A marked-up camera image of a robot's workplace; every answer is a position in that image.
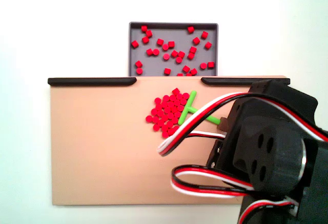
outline tan board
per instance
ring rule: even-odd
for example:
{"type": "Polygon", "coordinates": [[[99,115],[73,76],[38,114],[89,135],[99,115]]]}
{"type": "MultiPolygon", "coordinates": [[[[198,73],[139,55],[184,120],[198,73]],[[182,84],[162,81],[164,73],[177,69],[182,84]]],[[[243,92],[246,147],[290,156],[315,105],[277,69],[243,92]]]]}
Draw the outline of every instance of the tan board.
{"type": "MultiPolygon", "coordinates": [[[[157,154],[163,138],[145,117],[154,107],[154,98],[177,87],[181,92],[197,91],[193,102],[197,109],[220,95],[249,89],[207,86],[200,77],[139,77],[126,87],[51,87],[53,204],[241,203],[241,198],[200,198],[171,188],[172,168],[205,165],[214,144],[214,139],[193,137],[166,157],[157,154]]],[[[213,115],[227,117],[231,106],[213,115]]],[[[217,132],[208,121],[197,130],[217,132]]],[[[208,179],[189,180],[224,185],[208,179]]]]}

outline cluster of red pieces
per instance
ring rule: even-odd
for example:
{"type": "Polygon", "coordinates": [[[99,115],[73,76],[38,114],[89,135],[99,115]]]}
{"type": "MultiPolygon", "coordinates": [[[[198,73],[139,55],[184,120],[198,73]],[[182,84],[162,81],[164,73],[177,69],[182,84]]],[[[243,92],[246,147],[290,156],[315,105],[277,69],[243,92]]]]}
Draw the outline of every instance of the cluster of red pieces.
{"type": "Polygon", "coordinates": [[[173,135],[179,128],[178,120],[189,98],[188,93],[181,94],[177,88],[172,93],[162,99],[155,98],[155,108],[151,110],[151,115],[146,117],[146,122],[154,123],[155,132],[161,130],[163,138],[173,135]]]}
{"type": "MultiPolygon", "coordinates": [[[[195,31],[195,29],[194,29],[193,26],[188,27],[187,30],[188,30],[189,33],[193,33],[195,31]]],[[[147,44],[149,42],[149,38],[151,38],[153,36],[153,33],[152,33],[151,30],[148,30],[148,28],[147,28],[146,25],[141,26],[141,31],[146,34],[146,36],[142,38],[142,42],[144,44],[147,44]]],[[[209,35],[209,33],[203,31],[203,33],[201,34],[201,38],[202,39],[206,39],[208,35],[209,35]]],[[[193,39],[193,43],[195,45],[198,45],[200,43],[200,39],[198,37],[195,37],[193,39]]],[[[138,44],[138,42],[136,40],[133,41],[131,44],[132,44],[133,48],[137,48],[139,46],[139,44],[138,44]]],[[[169,41],[167,44],[165,44],[164,43],[164,40],[161,39],[161,38],[159,38],[159,39],[157,39],[157,45],[162,46],[163,51],[167,51],[169,48],[174,48],[175,42],[174,41],[169,41]]],[[[208,49],[210,49],[211,46],[212,46],[212,44],[210,42],[207,42],[204,47],[208,50],[208,49]]],[[[194,47],[194,46],[192,46],[190,48],[190,50],[189,50],[189,54],[188,54],[187,58],[189,60],[192,60],[194,58],[194,56],[195,56],[196,51],[197,51],[197,48],[194,47]]],[[[146,51],[146,54],[148,56],[152,56],[152,55],[158,56],[159,55],[159,50],[158,49],[151,49],[151,48],[149,48],[146,51]]],[[[183,60],[183,58],[184,58],[185,55],[186,54],[183,51],[177,52],[176,50],[173,50],[171,52],[171,57],[173,57],[173,58],[176,57],[176,60],[175,61],[176,61],[177,64],[181,64],[182,63],[182,60],[183,60]]],[[[169,60],[170,59],[170,55],[167,54],[167,53],[165,53],[163,55],[163,59],[165,61],[169,60]]],[[[137,74],[138,75],[141,75],[142,74],[142,68],[139,67],[140,65],[142,66],[142,63],[140,61],[136,62],[137,74]]],[[[207,64],[206,63],[201,63],[199,67],[200,67],[201,70],[206,69],[206,67],[208,67],[209,69],[211,69],[211,68],[214,68],[214,62],[208,62],[207,64]]],[[[192,76],[192,75],[196,75],[197,74],[197,70],[195,68],[192,69],[192,70],[190,70],[190,72],[189,72],[189,70],[190,70],[190,68],[187,65],[185,65],[183,67],[183,69],[182,69],[182,71],[186,73],[186,76],[192,76]]],[[[170,75],[171,74],[171,69],[165,68],[164,69],[164,74],[165,75],[170,75]]],[[[177,76],[183,76],[183,73],[178,73],[177,76]]]]}

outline gray tray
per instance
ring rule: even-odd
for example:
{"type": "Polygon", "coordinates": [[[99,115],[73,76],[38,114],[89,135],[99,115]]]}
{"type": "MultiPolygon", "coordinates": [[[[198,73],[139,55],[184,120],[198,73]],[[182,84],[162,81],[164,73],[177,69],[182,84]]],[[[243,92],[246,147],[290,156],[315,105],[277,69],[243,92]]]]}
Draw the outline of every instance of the gray tray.
{"type": "Polygon", "coordinates": [[[198,24],[198,23],[146,23],[146,22],[130,22],[129,24],[129,76],[165,76],[164,69],[170,68],[170,76],[176,76],[182,72],[182,68],[187,65],[190,69],[196,68],[198,76],[216,76],[217,75],[217,42],[218,42],[218,25],[217,24],[198,24]],[[142,38],[146,36],[141,31],[141,26],[147,25],[148,30],[151,30],[153,36],[149,38],[147,44],[143,44],[142,38]],[[191,34],[187,31],[187,27],[193,26],[195,31],[191,34]],[[206,39],[201,38],[203,31],[209,33],[206,39]],[[193,39],[198,37],[200,43],[196,46],[193,44],[193,39]],[[174,41],[175,47],[164,51],[161,46],[157,45],[157,39],[161,38],[164,43],[168,41],[174,41]],[[133,48],[131,42],[136,40],[139,43],[137,48],[133,48]],[[204,48],[206,42],[211,42],[212,46],[209,50],[204,48]],[[195,57],[189,60],[188,54],[191,46],[197,48],[195,57]],[[158,56],[148,56],[146,50],[151,48],[152,50],[157,48],[159,50],[158,56]],[[177,64],[175,58],[171,56],[171,52],[176,50],[177,52],[183,51],[184,56],[182,63],[177,64]],[[163,55],[168,53],[170,59],[165,61],[163,55]],[[142,75],[136,73],[137,67],[135,63],[141,61],[143,64],[142,75]],[[200,68],[201,63],[214,62],[215,67],[213,69],[206,68],[202,70],[200,68]]]}

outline white background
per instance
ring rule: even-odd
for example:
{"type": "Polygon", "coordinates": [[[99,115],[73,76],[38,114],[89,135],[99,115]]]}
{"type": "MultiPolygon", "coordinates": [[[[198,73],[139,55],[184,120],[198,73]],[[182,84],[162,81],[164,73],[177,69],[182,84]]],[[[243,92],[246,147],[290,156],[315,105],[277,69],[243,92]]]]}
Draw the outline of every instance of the white background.
{"type": "Polygon", "coordinates": [[[219,24],[219,75],[282,74],[328,128],[328,0],[0,0],[0,223],[235,223],[239,206],[51,205],[48,77],[127,76],[128,23],[219,24]]]}

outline green plastic piece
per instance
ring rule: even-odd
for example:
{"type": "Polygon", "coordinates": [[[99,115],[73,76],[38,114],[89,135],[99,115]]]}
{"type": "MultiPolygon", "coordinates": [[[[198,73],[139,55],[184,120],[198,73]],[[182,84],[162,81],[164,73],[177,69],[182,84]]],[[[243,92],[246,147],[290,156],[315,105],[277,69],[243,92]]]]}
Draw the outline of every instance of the green plastic piece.
{"type": "MultiPolygon", "coordinates": [[[[193,113],[193,114],[197,112],[197,109],[195,109],[194,107],[191,106],[193,104],[193,101],[194,101],[195,97],[196,97],[196,94],[197,94],[196,91],[191,91],[191,93],[189,95],[189,98],[188,98],[188,101],[187,101],[187,103],[186,103],[186,105],[185,105],[185,107],[184,107],[184,109],[183,109],[183,111],[181,113],[181,116],[179,118],[179,121],[178,121],[178,124],[180,126],[184,123],[184,121],[185,121],[185,119],[187,117],[187,114],[189,112],[190,113],[193,113]]],[[[214,123],[216,125],[219,125],[220,122],[221,122],[220,119],[218,119],[216,117],[213,117],[213,116],[207,117],[206,120],[208,120],[208,121],[210,121],[210,122],[212,122],[212,123],[214,123]]]]}

